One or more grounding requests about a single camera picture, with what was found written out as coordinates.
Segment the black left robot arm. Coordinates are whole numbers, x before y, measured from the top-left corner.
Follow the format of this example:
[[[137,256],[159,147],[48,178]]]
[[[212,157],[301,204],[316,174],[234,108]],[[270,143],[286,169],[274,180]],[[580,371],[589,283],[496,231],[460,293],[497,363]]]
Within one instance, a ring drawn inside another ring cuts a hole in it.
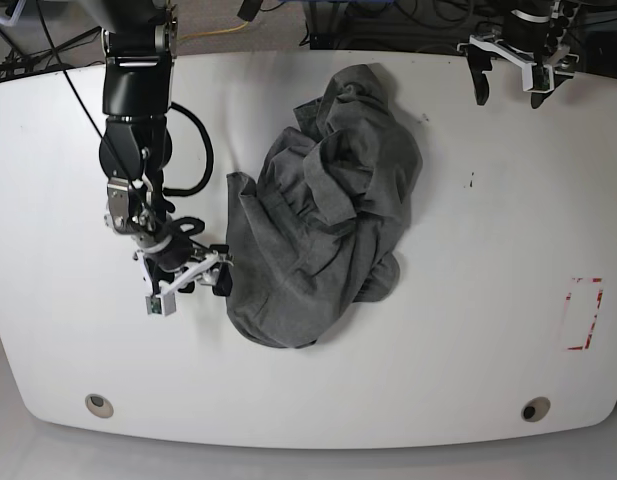
[[[574,78],[579,55],[563,41],[579,7],[565,1],[508,1],[500,28],[473,34],[457,50],[467,59],[476,103],[489,99],[487,73],[496,58],[516,66],[522,90],[539,108],[563,83]]]

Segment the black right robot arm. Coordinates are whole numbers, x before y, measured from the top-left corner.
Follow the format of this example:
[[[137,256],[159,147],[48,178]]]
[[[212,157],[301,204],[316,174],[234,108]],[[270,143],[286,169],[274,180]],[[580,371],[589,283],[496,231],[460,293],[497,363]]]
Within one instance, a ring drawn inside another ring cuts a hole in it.
[[[232,290],[226,245],[204,246],[195,236],[202,220],[173,218],[173,198],[200,193],[214,168],[209,134],[198,117],[172,102],[177,48],[176,8],[168,1],[85,1],[83,8],[102,29],[105,77],[102,110],[105,131],[99,161],[108,179],[107,224],[137,244],[149,288],[152,313],[162,313],[177,292],[208,285],[214,295]],[[167,114],[184,115],[196,127],[206,154],[201,179],[189,188],[168,188],[164,169],[172,155]]]

